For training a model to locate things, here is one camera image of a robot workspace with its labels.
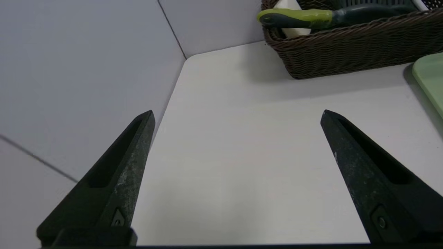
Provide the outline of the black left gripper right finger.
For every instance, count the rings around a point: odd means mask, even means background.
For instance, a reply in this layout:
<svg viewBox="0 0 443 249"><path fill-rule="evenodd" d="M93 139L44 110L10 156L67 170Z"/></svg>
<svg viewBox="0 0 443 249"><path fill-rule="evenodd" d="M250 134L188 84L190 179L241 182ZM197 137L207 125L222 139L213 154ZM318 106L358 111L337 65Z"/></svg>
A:
<svg viewBox="0 0 443 249"><path fill-rule="evenodd" d="M372 244L442 244L443 198L344 116L320 125Z"/></svg>

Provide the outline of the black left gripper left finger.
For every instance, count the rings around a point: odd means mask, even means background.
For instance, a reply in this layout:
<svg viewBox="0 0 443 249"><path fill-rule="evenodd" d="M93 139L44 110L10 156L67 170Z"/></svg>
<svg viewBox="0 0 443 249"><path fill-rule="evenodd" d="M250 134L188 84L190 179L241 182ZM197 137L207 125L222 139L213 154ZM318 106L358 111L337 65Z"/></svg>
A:
<svg viewBox="0 0 443 249"><path fill-rule="evenodd" d="M138 115L38 226L42 246L135 246L131 227L155 117Z"/></svg>

